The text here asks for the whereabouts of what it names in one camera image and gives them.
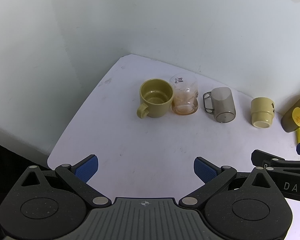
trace cup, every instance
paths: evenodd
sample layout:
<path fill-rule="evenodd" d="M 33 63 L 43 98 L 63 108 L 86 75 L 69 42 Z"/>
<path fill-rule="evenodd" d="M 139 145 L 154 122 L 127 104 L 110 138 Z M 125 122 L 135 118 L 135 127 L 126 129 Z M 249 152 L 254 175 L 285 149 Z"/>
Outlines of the cup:
<path fill-rule="evenodd" d="M 193 114 L 198 109 L 198 82 L 194 75 L 180 73 L 170 78 L 174 97 L 172 110 L 179 115 Z"/>
<path fill-rule="evenodd" d="M 251 123 L 254 127 L 269 128 L 274 118 L 274 102 L 269 98 L 251 101 Z"/>
<path fill-rule="evenodd" d="M 170 108 L 173 100 L 173 88 L 162 79 L 149 79 L 140 87 L 139 118 L 161 117 Z"/>
<path fill-rule="evenodd" d="M 211 98 L 211 108 L 206 108 L 205 100 Z M 211 92 L 203 95 L 204 110 L 208 114 L 213 114 L 217 122 L 231 122 L 235 118 L 235 107 L 230 88 L 214 88 Z"/>

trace mug rim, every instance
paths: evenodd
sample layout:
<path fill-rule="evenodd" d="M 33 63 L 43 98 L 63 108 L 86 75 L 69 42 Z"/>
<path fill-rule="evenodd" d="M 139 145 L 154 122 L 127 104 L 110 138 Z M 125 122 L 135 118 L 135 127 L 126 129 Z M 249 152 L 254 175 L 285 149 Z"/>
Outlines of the mug rim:
<path fill-rule="evenodd" d="M 160 80 L 160 81 L 163 81 L 163 82 L 165 82 L 165 83 L 167 83 L 167 84 L 169 85 L 169 87 L 170 87 L 171 90 L 172 90 L 172 95 L 171 95 L 171 98 L 170 98 L 167 102 L 164 102 L 164 103 L 161 103 L 161 104 L 155 104 L 155 103 L 149 102 L 148 100 L 146 100 L 146 99 L 143 97 L 143 95 L 142 95 L 142 93 L 141 93 L 141 89 L 142 89 L 143 85 L 144 85 L 145 83 L 149 82 L 149 81 L 152 81 L 152 80 Z M 167 82 L 167 81 L 165 81 L 165 80 L 163 80 L 163 79 L 161 79 L 161 78 L 151 78 L 151 79 L 148 79 L 148 80 L 146 80 L 146 81 L 143 82 L 143 84 L 140 86 L 139 94 L 140 94 L 141 98 L 142 98 L 145 102 L 147 102 L 147 104 L 150 104 L 150 105 L 153 105 L 153 106 L 160 106 L 160 105 L 164 105 L 164 104 L 166 104 L 166 103 L 169 103 L 170 101 L 173 100 L 173 97 L 174 97 L 174 90 L 173 90 L 173 87 L 170 85 L 169 82 Z"/>
<path fill-rule="evenodd" d="M 267 127 L 262 127 L 262 126 L 256 125 L 256 124 L 259 124 L 259 123 L 266 123 L 268 126 Z M 255 121 L 252 125 L 254 127 L 257 127 L 257 128 L 266 129 L 266 128 L 269 128 L 272 125 L 272 122 L 270 123 L 269 121 Z"/>
<path fill-rule="evenodd" d="M 274 105 L 274 101 L 273 101 L 271 98 L 265 98 L 265 97 L 253 98 L 253 99 L 251 100 L 251 102 L 252 102 L 252 101 L 258 101 L 258 100 L 270 101 L 270 102 L 272 102 L 272 104 Z"/>

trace crosshair symbol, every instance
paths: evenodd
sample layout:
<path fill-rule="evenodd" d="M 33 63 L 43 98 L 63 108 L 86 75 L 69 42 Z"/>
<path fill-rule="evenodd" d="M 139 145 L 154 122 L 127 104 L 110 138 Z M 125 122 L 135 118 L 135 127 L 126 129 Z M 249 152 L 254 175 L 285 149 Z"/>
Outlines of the crosshair symbol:
<path fill-rule="evenodd" d="M 143 205 L 143 206 L 147 206 L 147 205 L 149 205 L 149 204 L 151 204 L 151 203 L 149 203 L 148 201 L 142 201 L 142 202 L 139 203 L 139 204 L 141 204 L 141 205 Z"/>

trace beige ceramic cup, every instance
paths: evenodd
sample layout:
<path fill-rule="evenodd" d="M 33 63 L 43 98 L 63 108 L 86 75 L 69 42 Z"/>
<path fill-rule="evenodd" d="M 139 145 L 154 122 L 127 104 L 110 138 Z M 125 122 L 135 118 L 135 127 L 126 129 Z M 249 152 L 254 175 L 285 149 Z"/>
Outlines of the beige ceramic cup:
<path fill-rule="evenodd" d="M 168 112 L 173 100 L 172 86 L 162 79 L 150 79 L 140 87 L 139 118 L 161 117 Z"/>
<path fill-rule="evenodd" d="M 251 101 L 251 123 L 258 128 L 269 128 L 274 118 L 274 102 L 269 98 Z"/>

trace cup handle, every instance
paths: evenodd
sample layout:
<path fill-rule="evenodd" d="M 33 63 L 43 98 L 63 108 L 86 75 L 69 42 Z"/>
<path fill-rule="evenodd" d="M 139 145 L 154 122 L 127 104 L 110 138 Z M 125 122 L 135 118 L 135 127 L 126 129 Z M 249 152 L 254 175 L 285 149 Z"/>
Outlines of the cup handle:
<path fill-rule="evenodd" d="M 148 105 L 146 103 L 142 103 L 137 110 L 137 116 L 141 119 L 145 118 L 149 113 L 149 110 L 147 108 Z"/>
<path fill-rule="evenodd" d="M 204 107 L 204 110 L 205 110 L 208 114 L 213 114 L 214 109 L 206 108 L 206 104 L 205 104 L 205 99 L 209 98 L 210 95 L 211 95 L 211 91 L 203 94 L 203 96 L 202 96 L 202 97 L 203 97 L 203 107 Z"/>

